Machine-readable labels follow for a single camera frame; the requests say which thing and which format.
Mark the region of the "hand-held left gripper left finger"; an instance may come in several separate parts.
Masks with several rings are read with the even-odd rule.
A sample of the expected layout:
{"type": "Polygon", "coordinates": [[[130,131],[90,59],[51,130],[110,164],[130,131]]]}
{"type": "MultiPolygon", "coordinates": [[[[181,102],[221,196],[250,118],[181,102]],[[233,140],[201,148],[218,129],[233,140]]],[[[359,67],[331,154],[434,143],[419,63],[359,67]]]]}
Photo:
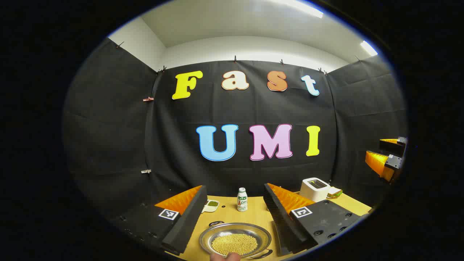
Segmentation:
{"type": "Polygon", "coordinates": [[[146,248],[184,253],[207,202],[207,187],[200,185],[157,204],[142,203],[116,217],[116,227],[146,248]]]}

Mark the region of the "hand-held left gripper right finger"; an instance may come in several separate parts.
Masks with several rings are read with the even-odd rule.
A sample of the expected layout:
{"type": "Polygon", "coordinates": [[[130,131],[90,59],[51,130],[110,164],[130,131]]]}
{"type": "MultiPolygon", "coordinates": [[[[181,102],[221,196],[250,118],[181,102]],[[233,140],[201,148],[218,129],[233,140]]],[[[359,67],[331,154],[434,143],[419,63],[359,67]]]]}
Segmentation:
{"type": "Polygon", "coordinates": [[[280,242],[293,254],[331,241],[361,218],[330,200],[316,203],[271,183],[264,184],[264,201],[280,242]]]}

